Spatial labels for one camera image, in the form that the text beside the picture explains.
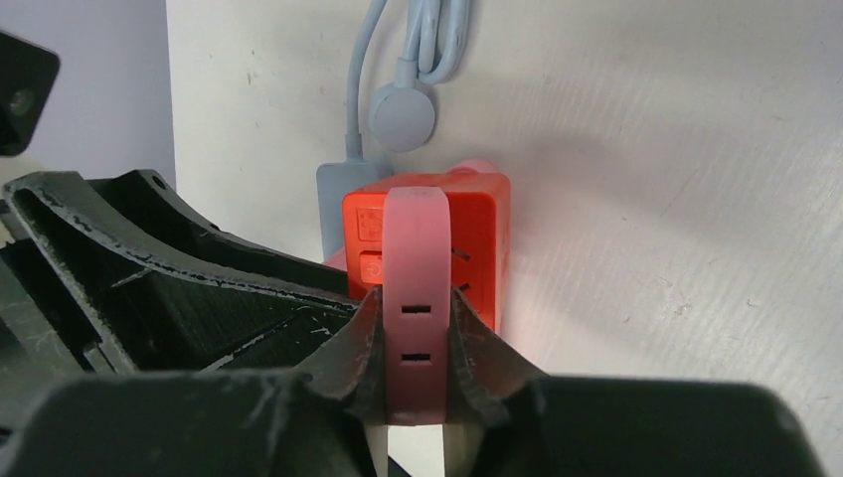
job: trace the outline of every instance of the pink silicone band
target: pink silicone band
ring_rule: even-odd
[[[338,270],[348,271],[348,262],[345,259],[345,247],[343,246],[333,255],[329,256],[323,264]]]
[[[485,159],[466,159],[447,170],[447,174],[494,174],[498,168]]]
[[[390,190],[383,228],[389,424],[444,422],[450,254],[450,211],[442,189]]]

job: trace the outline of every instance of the gray cable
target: gray cable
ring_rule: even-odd
[[[468,36],[471,0],[450,0],[447,26],[441,31],[444,15],[442,0],[411,0],[407,22],[407,39],[402,60],[418,62],[417,76],[425,84],[439,84],[456,72]],[[436,42],[444,46],[436,58]]]
[[[375,27],[384,13],[387,0],[372,0],[366,17],[363,19],[363,26],[357,35],[354,43],[354,50],[351,53],[351,63],[348,66],[348,91],[346,97],[346,123],[348,130],[345,136],[346,160],[363,160],[363,137],[360,134],[360,78],[363,75],[363,61],[366,58],[366,50],[375,35]]]

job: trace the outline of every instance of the white wall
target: white wall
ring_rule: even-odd
[[[169,2],[191,204],[319,257],[314,174],[343,154],[366,4]],[[390,2],[367,93],[391,75],[405,4]],[[769,386],[843,475],[843,3],[475,5],[434,139],[394,160],[480,155],[510,175],[505,337],[554,373]],[[400,461],[430,475],[415,444]]]
[[[27,154],[113,177],[175,183],[165,0],[2,0],[0,30],[53,50],[59,78]]]

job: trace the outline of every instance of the screw hole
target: screw hole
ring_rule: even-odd
[[[154,182],[155,185],[160,187],[161,189],[164,189],[165,191],[167,190],[167,184],[165,184],[160,177],[152,176],[152,182]]]

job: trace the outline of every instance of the black plastic part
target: black plastic part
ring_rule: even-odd
[[[5,198],[29,235],[5,261],[39,308],[61,302],[45,317],[83,369],[290,367],[357,307],[345,273],[219,231],[152,171],[36,173]],[[40,289],[42,262],[73,300]]]
[[[823,475],[796,417],[751,385],[548,377],[507,407],[553,475]]]
[[[0,156],[26,150],[59,73],[59,57],[0,32]]]
[[[452,300],[446,475],[822,476],[793,413],[751,385],[549,377]]]
[[[346,412],[366,429],[358,452],[370,455],[379,475],[387,471],[387,426],[384,401],[384,327],[381,287],[372,288],[351,322],[295,370],[308,387],[341,400]]]
[[[363,439],[295,372],[97,378],[55,390],[9,442],[0,474],[374,476],[350,445]]]
[[[410,477],[410,474],[408,474],[407,471],[404,470],[404,467],[399,465],[399,463],[393,459],[390,459],[390,468],[388,475],[389,477]]]

